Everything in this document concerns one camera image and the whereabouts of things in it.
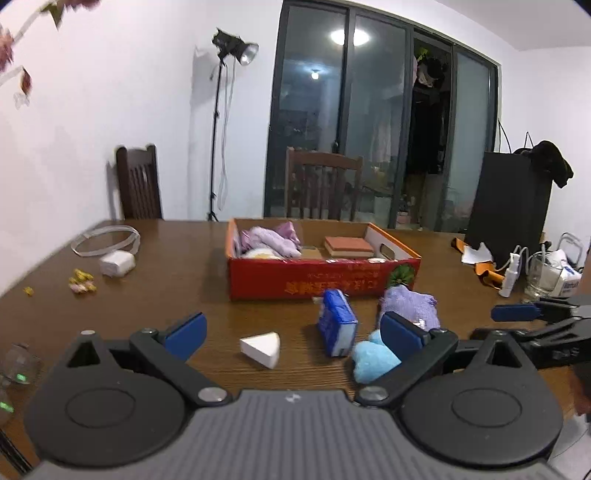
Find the cardboard box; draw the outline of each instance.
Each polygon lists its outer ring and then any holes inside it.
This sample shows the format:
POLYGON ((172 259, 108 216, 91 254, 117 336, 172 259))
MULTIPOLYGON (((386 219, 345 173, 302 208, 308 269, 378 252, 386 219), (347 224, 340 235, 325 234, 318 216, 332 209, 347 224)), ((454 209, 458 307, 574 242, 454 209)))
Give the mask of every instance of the cardboard box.
POLYGON ((388 286, 404 283, 412 288, 421 257, 373 223, 290 219, 302 246, 317 247, 322 260, 257 260, 239 258, 239 233, 253 226, 274 228, 281 218, 232 219, 226 233, 226 257, 232 300, 307 299, 327 288, 350 296, 382 296, 388 286), (332 260, 324 248, 326 236, 365 238, 385 262, 332 260))

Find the wooden chair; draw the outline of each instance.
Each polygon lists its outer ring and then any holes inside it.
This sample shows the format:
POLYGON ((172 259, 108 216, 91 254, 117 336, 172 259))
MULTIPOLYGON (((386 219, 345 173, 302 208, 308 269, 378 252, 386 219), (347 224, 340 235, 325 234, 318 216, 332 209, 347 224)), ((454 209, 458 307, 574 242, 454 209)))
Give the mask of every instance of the wooden chair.
POLYGON ((361 168, 363 157, 347 158, 334 153, 295 150, 287 148, 285 168, 285 208, 291 217, 294 206, 300 208, 300 218, 308 208, 309 218, 322 218, 323 206, 328 207, 328 218, 340 220, 345 198, 345 171, 355 170, 355 185, 351 192, 350 220, 355 218, 359 191, 361 190, 361 168))
POLYGON ((119 194, 125 218, 162 218, 156 147, 119 147, 115 153, 119 194))

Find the sliding glass door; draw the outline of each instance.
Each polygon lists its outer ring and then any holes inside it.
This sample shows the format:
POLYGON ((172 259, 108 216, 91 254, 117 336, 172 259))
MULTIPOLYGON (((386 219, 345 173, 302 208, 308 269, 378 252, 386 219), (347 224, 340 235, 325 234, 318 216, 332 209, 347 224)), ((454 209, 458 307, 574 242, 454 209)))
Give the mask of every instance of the sliding glass door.
POLYGON ((496 69, 454 46, 453 140, 438 230, 463 232, 470 220, 485 151, 494 148, 496 69))
MULTIPOLYGON (((353 8, 285 2, 280 20, 265 179, 265 215, 285 214, 287 147, 363 157, 357 220, 388 226, 406 144, 410 28, 353 8)), ((348 218, 347 172, 341 218, 348 218)))
POLYGON ((280 20, 265 179, 265 216, 284 216, 287 147, 337 145, 346 11, 284 4, 280 20))
MULTIPOLYGON (((461 231, 495 116, 496 67, 479 55, 354 5, 285 0, 264 214, 285 215, 286 150, 295 147, 363 158, 356 220, 461 231)), ((351 171, 341 218, 354 185, 351 171)))
POLYGON ((356 14, 347 65, 348 108, 344 154, 363 157, 356 220, 388 226, 395 178, 407 147, 402 138, 405 65, 410 32, 393 22, 356 14))

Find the ceiling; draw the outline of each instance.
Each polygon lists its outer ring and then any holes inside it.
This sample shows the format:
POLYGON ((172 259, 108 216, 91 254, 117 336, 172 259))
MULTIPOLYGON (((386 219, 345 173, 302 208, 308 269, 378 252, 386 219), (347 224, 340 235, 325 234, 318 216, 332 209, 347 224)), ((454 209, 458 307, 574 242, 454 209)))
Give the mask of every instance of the ceiling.
POLYGON ((574 0, 437 0, 517 50, 591 46, 591 17, 574 0))

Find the light stand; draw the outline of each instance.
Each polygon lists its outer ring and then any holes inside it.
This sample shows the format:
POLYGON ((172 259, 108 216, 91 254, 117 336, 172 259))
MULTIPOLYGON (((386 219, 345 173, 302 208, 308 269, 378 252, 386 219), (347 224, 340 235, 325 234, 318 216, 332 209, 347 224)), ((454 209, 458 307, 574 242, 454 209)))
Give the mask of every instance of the light stand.
POLYGON ((219 52, 217 54, 220 59, 219 67, 217 69, 217 87, 216 87, 216 102, 213 108, 213 131, 212 131, 212 158, 211 168, 209 175, 209 211, 207 213, 207 221, 218 221, 215 212, 213 211, 213 201, 216 198, 216 194, 213 192, 213 173, 216 161, 216 133, 217 133, 217 119, 220 116, 219 100, 220 100, 220 87, 222 84, 222 68, 225 66, 224 58, 228 55, 233 55, 240 65, 248 65, 258 52, 258 44, 246 43, 240 39, 240 37, 234 37, 217 29, 217 33, 212 39, 212 43, 218 47, 219 52))

